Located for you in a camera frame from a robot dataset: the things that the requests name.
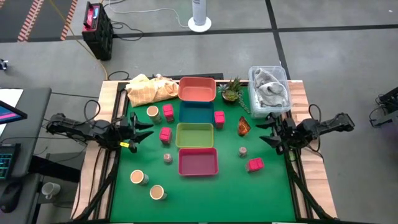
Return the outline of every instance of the rgb keyboard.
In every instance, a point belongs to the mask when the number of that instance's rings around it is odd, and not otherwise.
[[[7,180],[11,175],[20,144],[0,144],[0,180]]]

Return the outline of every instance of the orange bin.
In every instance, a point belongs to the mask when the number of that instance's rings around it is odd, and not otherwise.
[[[183,101],[213,101],[216,98],[216,81],[212,78],[183,77],[178,97]]]

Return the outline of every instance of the potted plant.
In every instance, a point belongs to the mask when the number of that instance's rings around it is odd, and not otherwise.
[[[221,92],[221,96],[223,97],[223,101],[227,104],[235,103],[241,93],[241,79],[236,77],[233,81],[232,79],[227,84],[221,84],[218,87],[218,91]]]

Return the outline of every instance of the plaid cloth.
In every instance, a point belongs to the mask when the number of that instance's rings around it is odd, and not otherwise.
[[[135,107],[176,97],[178,84],[161,74],[151,80],[140,74],[126,85],[126,90],[131,105]]]

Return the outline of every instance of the gray carpet floor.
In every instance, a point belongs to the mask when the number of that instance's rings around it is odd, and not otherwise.
[[[398,2],[393,0],[271,3],[278,27],[398,23]],[[72,20],[72,27],[78,32],[85,4],[78,1]],[[113,7],[120,11],[170,7],[180,14],[182,24],[187,23],[192,13],[190,1],[179,0],[126,1]],[[208,8],[214,30],[271,28],[264,1],[214,0],[208,1]],[[110,18],[144,32],[184,30],[178,26],[173,12],[122,15],[110,12],[109,8],[107,11]],[[374,129],[368,116],[376,107],[375,97],[398,85],[398,30],[289,32],[280,33],[280,39],[291,79],[304,81],[308,100],[321,107],[323,119],[345,112],[356,125],[351,133],[322,137],[322,153],[338,216],[356,222],[396,223],[397,130],[389,125]],[[0,44],[0,57],[10,61],[10,69],[0,72],[1,86],[49,86],[57,92],[98,96],[104,78],[102,69],[74,40]],[[253,65],[279,63],[272,33],[258,33],[144,37],[137,42],[115,39],[113,59],[104,66],[109,73],[128,71],[131,78],[140,73],[224,73],[225,78],[246,78]],[[52,95],[46,118],[62,112],[73,119],[83,119],[86,101]],[[89,115],[93,113],[94,105],[89,107]],[[37,151],[46,146],[50,153],[81,150],[81,146],[69,140],[40,140]],[[63,215],[50,215],[50,209]],[[69,214],[69,209],[44,207],[38,223],[65,221]]]

